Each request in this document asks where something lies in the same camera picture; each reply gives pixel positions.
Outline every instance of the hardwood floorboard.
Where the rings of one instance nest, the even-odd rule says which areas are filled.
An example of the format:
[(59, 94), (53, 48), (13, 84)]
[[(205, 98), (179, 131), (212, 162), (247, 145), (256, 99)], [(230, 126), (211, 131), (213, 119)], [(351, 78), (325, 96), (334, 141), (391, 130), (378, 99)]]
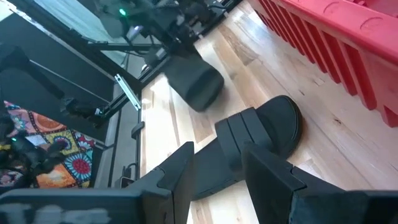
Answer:
[[(398, 189), (398, 129), (268, 29), (246, 1), (195, 46), (224, 76), (225, 87), (204, 113), (190, 109), (164, 76), (144, 89), (142, 175), (186, 141), (195, 143), (195, 152), (206, 146), (217, 121), (288, 95), (305, 120), (289, 162), (346, 190)], [(245, 182), (192, 202), (188, 223), (257, 223)]]

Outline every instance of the floral pattern rug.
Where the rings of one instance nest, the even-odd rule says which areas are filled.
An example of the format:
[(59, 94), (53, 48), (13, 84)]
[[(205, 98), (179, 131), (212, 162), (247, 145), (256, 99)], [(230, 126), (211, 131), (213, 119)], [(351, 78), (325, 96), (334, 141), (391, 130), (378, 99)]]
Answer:
[[(91, 177), (92, 155), (95, 141), (63, 124), (41, 114), (27, 111), (17, 105), (6, 102), (7, 109), (15, 122), (16, 130), (26, 130), (27, 139), (36, 146), (49, 146), (55, 141), (65, 141), (68, 146), (62, 151), (67, 156), (62, 164), (57, 165), (49, 174), (37, 177), (37, 188), (88, 187)], [(2, 176), (3, 181), (11, 177)]]

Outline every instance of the wire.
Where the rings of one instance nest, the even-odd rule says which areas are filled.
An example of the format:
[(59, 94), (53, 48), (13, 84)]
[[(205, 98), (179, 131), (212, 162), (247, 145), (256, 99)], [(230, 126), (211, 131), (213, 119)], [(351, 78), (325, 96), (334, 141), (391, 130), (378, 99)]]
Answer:
[[(127, 44), (130, 46), (130, 47), (134, 47), (134, 44), (132, 44), (132, 42), (130, 42), (130, 40), (127, 38), (127, 37), (123, 37), (123, 39), (127, 42)], [(138, 56), (138, 55), (141, 55), (141, 56), (145, 56), (145, 54), (142, 54), (140, 51), (138, 51), (138, 50), (132, 50), (133, 52), (135, 52), (135, 54), (133, 54), (133, 53), (131, 53), (131, 52), (129, 52), (129, 51), (122, 51), (122, 52), (124, 52), (124, 53), (127, 53), (127, 54), (129, 54), (129, 53), (131, 53), (132, 55), (135, 55), (135, 56)]]
[(132, 52), (128, 52), (128, 51), (122, 51), (122, 52), (124, 52), (124, 53), (126, 53), (126, 54), (129, 54), (129, 55), (134, 55), (134, 56), (136, 56), (136, 57), (144, 57), (144, 56), (145, 56), (145, 55), (139, 55), (139, 54), (132, 53)]
[(137, 167), (137, 163), (136, 163), (136, 162), (133, 162), (132, 164), (129, 164), (129, 165), (127, 166), (126, 169), (131, 168), (132, 166)]
[(217, 9), (226, 9), (224, 6), (216, 6), (216, 5), (208, 6), (209, 9), (214, 8), (214, 7), (217, 8)]
[(149, 38), (150, 38), (150, 42), (151, 42), (152, 46), (154, 46), (155, 42), (154, 42), (154, 37), (152, 36), (152, 34), (149, 34)]

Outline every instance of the red plastic barrier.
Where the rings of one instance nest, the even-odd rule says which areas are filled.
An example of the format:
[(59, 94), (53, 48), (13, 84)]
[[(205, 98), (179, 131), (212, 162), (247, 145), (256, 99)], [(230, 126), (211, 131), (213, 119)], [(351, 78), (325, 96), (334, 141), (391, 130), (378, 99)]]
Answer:
[(267, 27), (398, 126), (397, 0), (248, 0)]

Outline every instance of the black rubber foot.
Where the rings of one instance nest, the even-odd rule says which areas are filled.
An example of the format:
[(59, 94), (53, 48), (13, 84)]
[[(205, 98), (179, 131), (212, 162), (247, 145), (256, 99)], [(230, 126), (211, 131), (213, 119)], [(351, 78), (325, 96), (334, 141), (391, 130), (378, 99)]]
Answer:
[(241, 153), (246, 142), (288, 158), (302, 135), (302, 115), (288, 96), (277, 96), (258, 109), (249, 108), (216, 123), (217, 138), (195, 154), (194, 200), (244, 179)]
[(224, 86), (223, 76), (196, 54), (173, 55), (165, 65), (169, 85), (195, 111), (205, 111)]

